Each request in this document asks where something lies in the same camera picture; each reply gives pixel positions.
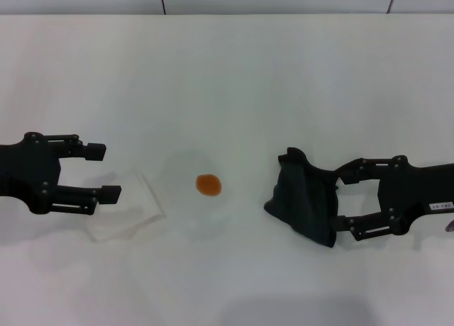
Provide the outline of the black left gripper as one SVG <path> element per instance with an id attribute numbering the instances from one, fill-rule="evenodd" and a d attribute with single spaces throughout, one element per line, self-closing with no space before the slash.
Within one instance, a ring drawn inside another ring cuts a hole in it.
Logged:
<path id="1" fill-rule="evenodd" d="M 26 133 L 22 141 L 1 146 L 1 196 L 24 202 L 30 212 L 93 215 L 98 205 L 117 204 L 120 186 L 78 188 L 57 186 L 58 158 L 103 160 L 106 146 L 84 144 L 78 135 Z"/>

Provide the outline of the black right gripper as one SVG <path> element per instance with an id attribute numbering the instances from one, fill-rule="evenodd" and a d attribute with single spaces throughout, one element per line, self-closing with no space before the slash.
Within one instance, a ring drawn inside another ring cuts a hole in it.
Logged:
<path id="1" fill-rule="evenodd" d="M 405 235 L 411 219 L 453 212 L 453 165 L 415 167 L 404 155 L 390 159 L 355 159 L 338 169 L 344 184 L 380 180 L 382 212 L 364 216 L 338 215 L 329 219 L 336 232 L 350 232 L 356 241 L 386 235 Z"/>

